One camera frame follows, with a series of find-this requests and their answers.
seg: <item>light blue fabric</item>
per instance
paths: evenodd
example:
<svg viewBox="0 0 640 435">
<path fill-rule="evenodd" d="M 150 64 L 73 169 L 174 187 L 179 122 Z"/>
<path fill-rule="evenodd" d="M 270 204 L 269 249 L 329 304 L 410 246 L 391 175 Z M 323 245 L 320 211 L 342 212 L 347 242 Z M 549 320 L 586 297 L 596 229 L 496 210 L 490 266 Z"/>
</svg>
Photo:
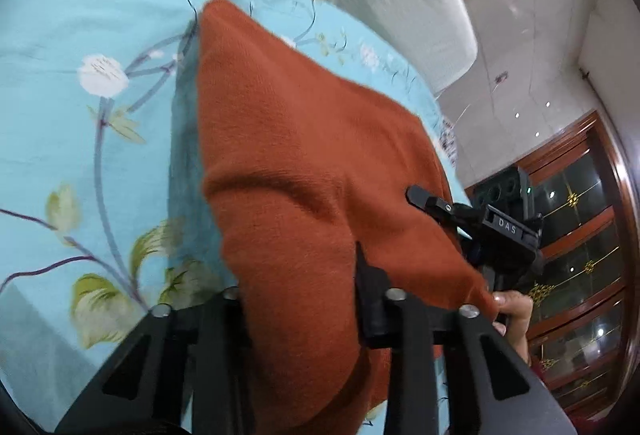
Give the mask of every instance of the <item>light blue fabric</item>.
<svg viewBox="0 0 640 435">
<path fill-rule="evenodd" d="M 192 22 L 206 1 L 0 0 L 0 377 L 46 429 L 147 306 L 233 283 L 194 147 Z M 428 87 L 364 25 L 322 0 L 231 1 L 414 112 L 437 143 Z"/>
</svg>

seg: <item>bed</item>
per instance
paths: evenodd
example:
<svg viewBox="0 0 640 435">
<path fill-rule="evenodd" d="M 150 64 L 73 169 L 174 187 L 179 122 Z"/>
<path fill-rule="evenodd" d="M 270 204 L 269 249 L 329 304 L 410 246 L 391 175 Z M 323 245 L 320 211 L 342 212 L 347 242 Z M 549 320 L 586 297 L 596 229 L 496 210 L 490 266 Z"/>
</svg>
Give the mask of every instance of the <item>bed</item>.
<svg viewBox="0 0 640 435">
<path fill-rule="evenodd" d="M 149 306 L 191 306 L 234 283 L 200 196 L 189 89 L 206 1 L 0 0 L 0 380 L 44 429 Z M 325 0 L 231 1 L 415 113 L 454 200 L 468 202 L 450 126 L 394 48 Z M 371 413 L 362 433 L 382 433 L 383 418 Z"/>
</svg>

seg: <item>wooden cabinet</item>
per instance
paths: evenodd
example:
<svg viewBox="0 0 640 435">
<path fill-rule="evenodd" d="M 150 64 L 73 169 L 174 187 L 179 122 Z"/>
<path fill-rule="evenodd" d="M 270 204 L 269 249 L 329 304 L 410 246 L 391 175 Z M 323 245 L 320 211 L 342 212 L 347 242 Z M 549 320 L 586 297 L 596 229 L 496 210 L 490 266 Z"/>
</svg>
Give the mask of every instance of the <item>wooden cabinet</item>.
<svg viewBox="0 0 640 435">
<path fill-rule="evenodd" d="M 543 274 L 519 288 L 535 303 L 530 351 L 562 407 L 589 416 L 616 399 L 637 362 L 633 189 L 596 112 L 516 164 L 545 217 Z"/>
</svg>

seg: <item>glass panel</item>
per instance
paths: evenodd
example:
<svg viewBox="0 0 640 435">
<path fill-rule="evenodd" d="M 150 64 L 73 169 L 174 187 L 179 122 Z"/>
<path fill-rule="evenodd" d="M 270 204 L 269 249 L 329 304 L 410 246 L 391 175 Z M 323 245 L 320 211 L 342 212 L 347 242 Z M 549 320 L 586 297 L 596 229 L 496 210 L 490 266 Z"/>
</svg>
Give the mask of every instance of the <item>glass panel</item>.
<svg viewBox="0 0 640 435">
<path fill-rule="evenodd" d="M 622 270 L 616 226 L 611 224 L 570 253 L 547 262 L 537 280 L 519 286 L 534 299 L 531 323 L 580 305 L 618 280 Z"/>
<path fill-rule="evenodd" d="M 541 245 L 564 237 L 607 208 L 607 199 L 590 154 L 533 189 L 536 212 L 545 217 Z"/>
<path fill-rule="evenodd" d="M 536 355 L 545 368 L 545 379 L 552 381 L 592 365 L 599 357 L 620 344 L 622 300 L 609 311 L 560 338 L 543 343 Z"/>
<path fill-rule="evenodd" d="M 582 399 L 590 397 L 594 393 L 606 389 L 610 384 L 610 370 L 612 364 L 603 365 L 587 375 L 567 383 L 560 388 L 556 388 L 552 394 L 559 402 L 560 406 L 566 408 Z"/>
</svg>

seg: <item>white flower print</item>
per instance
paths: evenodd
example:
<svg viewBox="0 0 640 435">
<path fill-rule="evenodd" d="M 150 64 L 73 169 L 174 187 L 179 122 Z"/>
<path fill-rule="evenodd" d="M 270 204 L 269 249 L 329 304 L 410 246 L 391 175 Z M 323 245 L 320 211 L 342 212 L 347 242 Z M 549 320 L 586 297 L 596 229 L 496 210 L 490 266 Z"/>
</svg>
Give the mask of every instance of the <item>white flower print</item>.
<svg viewBox="0 0 640 435">
<path fill-rule="evenodd" d="M 376 54 L 376 51 L 373 47 L 364 43 L 360 45 L 360 59 L 362 60 L 363 65 L 368 66 L 371 69 L 371 72 L 375 72 L 380 66 L 380 58 Z"/>
<path fill-rule="evenodd" d="M 114 97 L 129 85 L 120 63 L 102 54 L 85 56 L 78 78 L 87 92 L 100 97 Z"/>
<path fill-rule="evenodd" d="M 296 44 L 296 42 L 294 40 L 292 40 L 291 38 L 287 38 L 286 36 L 280 36 L 280 39 L 283 40 L 292 49 L 297 49 L 298 48 L 298 45 Z"/>
</svg>

